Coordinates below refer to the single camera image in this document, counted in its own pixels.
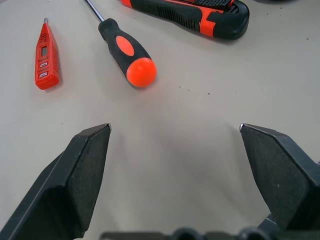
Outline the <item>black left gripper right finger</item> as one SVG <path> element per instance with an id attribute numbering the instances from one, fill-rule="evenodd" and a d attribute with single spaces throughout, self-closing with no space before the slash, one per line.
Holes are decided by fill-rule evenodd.
<path id="1" fill-rule="evenodd" d="M 239 132 L 254 181 L 277 226 L 319 230 L 319 164 L 284 133 L 246 123 Z"/>

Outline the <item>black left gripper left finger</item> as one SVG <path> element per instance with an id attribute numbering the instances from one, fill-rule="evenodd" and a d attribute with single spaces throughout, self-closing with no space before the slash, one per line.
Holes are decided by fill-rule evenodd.
<path id="1" fill-rule="evenodd" d="M 100 192 L 110 134 L 108 123 L 76 134 L 37 177 L 4 225 L 0 238 L 83 238 Z"/>

